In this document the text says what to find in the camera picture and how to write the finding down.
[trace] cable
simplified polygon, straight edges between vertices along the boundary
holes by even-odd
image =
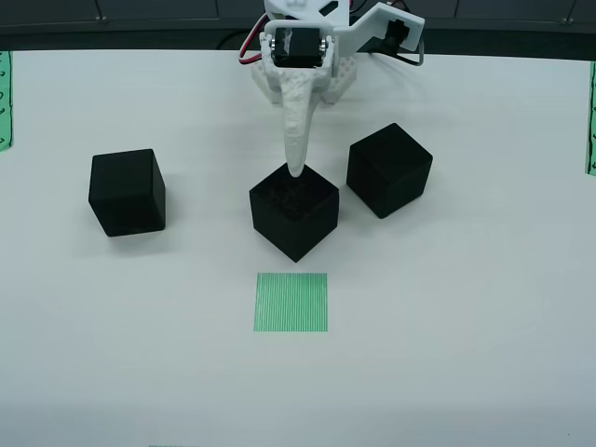
[[[236,31],[233,31],[230,34],[227,34],[222,40],[220,40],[220,43],[217,44],[217,47],[215,47],[215,49],[222,49],[224,47],[225,43],[227,43],[229,40],[233,39],[237,35],[248,33],[249,31],[250,30],[248,30],[248,29],[246,29],[246,30],[236,30]]]
[[[383,54],[385,56],[388,56],[389,58],[397,59],[398,61],[402,61],[409,65],[413,65],[414,67],[420,67],[423,63],[425,63],[425,39],[421,36],[420,42],[418,43],[418,61],[413,61],[411,59],[404,58],[399,54],[389,54],[379,48],[371,49],[369,53]]]
[[[254,26],[252,27],[251,32],[249,33],[249,35],[245,39],[244,43],[242,44],[242,47],[240,47],[240,51],[238,52],[238,61],[242,65],[248,65],[250,63],[254,63],[254,62],[257,62],[257,61],[260,61],[261,60],[261,53],[255,55],[255,56],[252,56],[250,58],[247,58],[247,59],[242,59],[242,58],[244,58],[244,55],[246,54],[247,48],[251,44],[252,39],[254,38],[254,36],[259,33],[259,30],[261,29],[261,27],[263,25],[265,25],[268,21],[269,21],[269,17],[267,16],[267,14],[266,13],[263,14],[263,16],[261,16],[261,18],[254,24]]]
[[[350,11],[350,14],[356,14],[358,11],[360,11],[361,9],[363,9],[364,8],[364,5],[366,5],[368,2],[369,2],[369,0],[363,0],[359,7],[357,7],[356,9],[352,9]]]
[[[401,3],[403,5],[403,8],[400,7],[401,10],[406,11],[406,12],[410,12],[410,9],[408,8],[408,5],[406,5],[406,2],[404,0],[395,0],[391,6],[395,6],[397,3]]]

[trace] green striped edge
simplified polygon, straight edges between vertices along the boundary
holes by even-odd
[[[12,145],[12,54],[0,50],[0,152]]]
[[[589,73],[589,125],[588,155],[586,156],[586,173],[596,175],[596,62],[591,64]]]
[[[326,332],[326,273],[260,273],[255,332]]]

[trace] black foam block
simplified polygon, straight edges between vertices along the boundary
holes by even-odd
[[[166,185],[153,150],[94,156],[89,204],[109,237],[163,230]]]
[[[339,190],[308,166],[293,178],[283,165],[250,197],[254,229],[295,262],[337,226]]]
[[[425,191],[432,155],[397,124],[350,148],[347,185],[381,219]]]

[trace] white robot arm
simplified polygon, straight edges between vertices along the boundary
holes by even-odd
[[[398,47],[415,51],[420,41],[424,19],[378,3],[350,26],[350,3],[264,0],[270,21],[260,35],[259,70],[283,105],[286,159],[293,177],[305,166],[313,112],[340,75],[342,61],[372,37],[392,43],[396,53]],[[327,102],[337,99],[338,95]]]

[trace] green striped square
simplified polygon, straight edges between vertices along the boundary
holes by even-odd
[[[326,332],[326,273],[260,273],[255,332]]]

